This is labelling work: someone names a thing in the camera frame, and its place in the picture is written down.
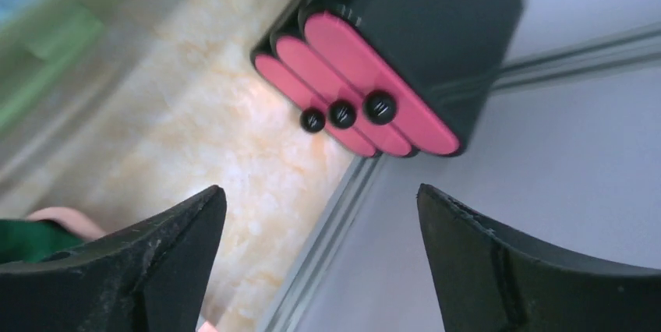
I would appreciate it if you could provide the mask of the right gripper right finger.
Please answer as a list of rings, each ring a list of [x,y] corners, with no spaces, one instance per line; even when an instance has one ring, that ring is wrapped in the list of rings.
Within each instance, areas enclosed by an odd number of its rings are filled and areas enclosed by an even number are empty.
[[[445,330],[659,330],[659,270],[550,244],[432,185],[417,207]]]

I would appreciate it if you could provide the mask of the green hard-shell suitcase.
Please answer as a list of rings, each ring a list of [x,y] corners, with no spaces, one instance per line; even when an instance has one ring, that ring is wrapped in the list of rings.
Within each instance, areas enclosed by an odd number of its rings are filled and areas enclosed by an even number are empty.
[[[1,0],[2,132],[79,60],[122,1]]]

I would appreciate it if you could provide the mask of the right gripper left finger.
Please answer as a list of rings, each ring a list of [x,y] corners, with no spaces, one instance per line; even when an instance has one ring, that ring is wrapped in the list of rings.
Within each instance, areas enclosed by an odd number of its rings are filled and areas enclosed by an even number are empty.
[[[2,330],[213,330],[201,306],[226,208],[213,185],[38,263],[1,264]]]

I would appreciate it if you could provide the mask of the dark green garment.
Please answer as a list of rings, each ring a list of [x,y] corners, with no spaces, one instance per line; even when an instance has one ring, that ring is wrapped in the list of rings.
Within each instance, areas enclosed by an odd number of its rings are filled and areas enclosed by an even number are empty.
[[[54,221],[1,219],[1,264],[38,263],[83,240]]]

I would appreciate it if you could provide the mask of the black pink drawer cabinet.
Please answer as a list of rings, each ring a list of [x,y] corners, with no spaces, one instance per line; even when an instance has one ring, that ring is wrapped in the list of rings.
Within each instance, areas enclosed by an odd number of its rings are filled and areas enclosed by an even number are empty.
[[[255,70],[362,157],[453,157],[472,137],[523,0],[290,0]]]

